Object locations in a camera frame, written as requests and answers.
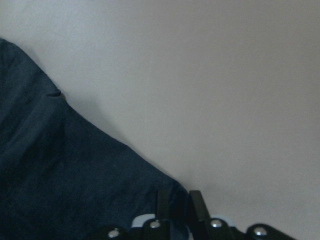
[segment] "silver screw head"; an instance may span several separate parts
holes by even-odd
[[[157,228],[159,228],[159,227],[160,227],[160,222],[159,222],[159,220],[155,220],[155,221],[153,221],[153,222],[150,223],[150,228],[152,228],[152,229],[157,229]]]
[[[108,233],[108,237],[111,238],[111,239],[113,239],[113,238],[118,237],[119,234],[120,234],[120,232],[119,232],[118,228],[115,228],[114,230],[112,230],[112,231],[110,231],[110,232]]]
[[[221,228],[222,222],[219,219],[214,219],[211,221],[211,226],[214,228]]]
[[[255,235],[258,235],[258,236],[267,235],[267,230],[265,230],[262,226],[256,227],[253,231]]]

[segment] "dark blue fabric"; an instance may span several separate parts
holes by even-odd
[[[0,239],[81,240],[130,229],[170,189],[171,229],[187,239],[187,192],[73,110],[46,74],[0,39]]]

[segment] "white wall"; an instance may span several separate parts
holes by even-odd
[[[0,1],[86,119],[212,214],[297,239],[320,225],[320,1]]]

